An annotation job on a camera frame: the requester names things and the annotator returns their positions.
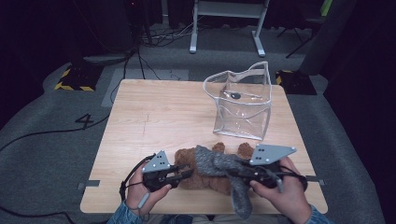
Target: white stand leg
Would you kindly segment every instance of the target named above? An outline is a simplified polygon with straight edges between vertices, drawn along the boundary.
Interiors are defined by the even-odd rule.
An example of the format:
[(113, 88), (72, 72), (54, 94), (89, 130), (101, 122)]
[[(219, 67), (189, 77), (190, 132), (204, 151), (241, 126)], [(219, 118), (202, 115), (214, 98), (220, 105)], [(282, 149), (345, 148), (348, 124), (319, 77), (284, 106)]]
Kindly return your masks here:
[(262, 31), (262, 24), (264, 22), (265, 14), (267, 14), (267, 8), (270, 0), (266, 0), (264, 7), (262, 8), (262, 15), (260, 16), (259, 23), (257, 24), (257, 31), (252, 31), (254, 43), (256, 44), (257, 52), (260, 57), (265, 56), (264, 48), (262, 47), (262, 42), (260, 41), (260, 32)]
[(195, 53), (197, 51), (197, 38), (198, 38), (197, 26), (198, 26), (198, 0), (195, 0), (190, 53)]

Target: metal bracket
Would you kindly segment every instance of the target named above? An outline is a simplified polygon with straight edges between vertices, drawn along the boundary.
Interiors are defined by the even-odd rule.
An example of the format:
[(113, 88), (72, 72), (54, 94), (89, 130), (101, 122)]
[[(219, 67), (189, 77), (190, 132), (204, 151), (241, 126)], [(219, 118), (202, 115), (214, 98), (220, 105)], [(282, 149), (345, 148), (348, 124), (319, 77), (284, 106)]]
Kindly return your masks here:
[(249, 163), (251, 165), (268, 165), (274, 161), (289, 156), (289, 154), (296, 152), (295, 147), (282, 147), (272, 145), (258, 144), (254, 149), (253, 155)]
[(318, 182), (321, 186), (326, 186), (327, 183), (324, 179), (319, 179), (315, 175), (306, 175), (306, 180), (310, 182)]
[(166, 157), (165, 151), (161, 150), (143, 167), (142, 173), (168, 170), (171, 164)]
[(85, 183), (78, 183), (77, 189), (85, 190), (87, 187), (99, 187), (100, 180), (87, 180)]

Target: hazard tape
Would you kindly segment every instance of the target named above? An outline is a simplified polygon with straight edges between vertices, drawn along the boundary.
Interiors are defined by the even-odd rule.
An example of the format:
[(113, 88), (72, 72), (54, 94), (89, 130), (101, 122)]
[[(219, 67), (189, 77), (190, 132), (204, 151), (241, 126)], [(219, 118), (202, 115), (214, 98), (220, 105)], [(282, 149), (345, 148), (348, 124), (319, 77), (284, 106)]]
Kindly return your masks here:
[(95, 87), (92, 86), (79, 86), (79, 85), (66, 85), (67, 79), (70, 76), (71, 66), (67, 67), (67, 69), (62, 74), (61, 78), (59, 79), (58, 83), (55, 86), (55, 90), (65, 90), (65, 91), (95, 91)]
[(285, 73), (294, 73), (293, 71), (289, 71), (289, 70), (278, 70), (275, 73), (275, 78), (276, 78), (276, 84), (279, 86), (282, 86), (282, 76), (281, 74), (285, 74)]

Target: person's hand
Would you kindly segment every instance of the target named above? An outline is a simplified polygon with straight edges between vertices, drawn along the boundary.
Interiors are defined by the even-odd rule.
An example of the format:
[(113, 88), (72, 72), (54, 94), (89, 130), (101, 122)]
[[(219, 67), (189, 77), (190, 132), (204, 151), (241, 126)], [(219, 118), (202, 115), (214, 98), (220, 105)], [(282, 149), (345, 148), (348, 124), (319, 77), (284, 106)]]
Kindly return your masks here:
[[(158, 189), (154, 192), (149, 192), (149, 190), (143, 185), (143, 173), (142, 168), (145, 166), (145, 163), (142, 164), (134, 175), (129, 180), (129, 184), (132, 185), (128, 188), (128, 195), (126, 197), (125, 203), (130, 208), (130, 210), (138, 216), (143, 216), (149, 213), (151, 209), (154, 207), (155, 203), (161, 200), (166, 196), (168, 191), (172, 188), (171, 185), (165, 185), (161, 189)], [(137, 209), (137, 206), (145, 196), (145, 194), (149, 193), (149, 197), (146, 200), (146, 203), (142, 208)]]
[[(290, 168), (296, 174), (300, 174), (289, 157), (280, 160), (280, 165)], [(278, 188), (268, 189), (257, 181), (250, 181), (250, 186), (262, 198), (267, 199), (284, 216), (290, 218), (294, 223), (305, 223), (311, 217), (311, 206), (305, 198), (303, 184), (293, 176), (283, 177), (284, 190), (279, 192)]]

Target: wooden table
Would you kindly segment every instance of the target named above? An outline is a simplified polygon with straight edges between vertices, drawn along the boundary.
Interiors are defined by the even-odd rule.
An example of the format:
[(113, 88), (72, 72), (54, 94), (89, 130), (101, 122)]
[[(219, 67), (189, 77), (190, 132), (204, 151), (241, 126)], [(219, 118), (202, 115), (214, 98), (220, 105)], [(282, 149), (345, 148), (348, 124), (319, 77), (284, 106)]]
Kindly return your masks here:
[[(175, 152), (201, 145), (212, 148), (217, 142), (235, 153), (244, 142), (252, 146), (296, 147), (290, 155), (303, 175), (315, 175), (303, 139), (283, 89), (273, 86), (272, 114), (262, 142), (213, 134), (216, 117), (214, 101), (202, 82), (163, 80), (123, 80), (108, 119), (81, 210), (85, 213), (114, 213), (120, 205), (120, 182), (145, 157), (163, 149), (173, 164)], [(254, 192), (249, 193), (254, 214), (275, 214), (277, 210)], [(309, 182), (307, 199), (321, 213), (327, 204), (320, 185)], [(231, 197), (211, 189), (172, 189), (151, 211), (152, 214), (233, 214)]]

